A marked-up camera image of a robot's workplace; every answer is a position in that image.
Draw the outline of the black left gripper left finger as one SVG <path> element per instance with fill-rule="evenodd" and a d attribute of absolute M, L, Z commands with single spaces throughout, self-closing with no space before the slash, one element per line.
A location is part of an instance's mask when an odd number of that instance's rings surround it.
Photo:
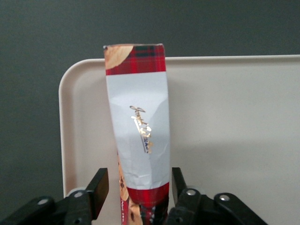
<path fill-rule="evenodd" d="M 55 202 L 50 196 L 34 198 L 7 216 L 2 225 L 91 225 L 109 191 L 108 169 L 100 168 L 85 189 Z"/>

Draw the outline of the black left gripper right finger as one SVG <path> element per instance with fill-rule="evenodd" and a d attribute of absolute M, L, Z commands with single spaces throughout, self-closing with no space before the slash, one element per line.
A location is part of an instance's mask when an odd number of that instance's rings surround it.
<path fill-rule="evenodd" d="M 214 198 L 188 187 L 179 167 L 172 168 L 172 193 L 175 206 L 167 225 L 265 225 L 266 222 L 231 193 Z"/>

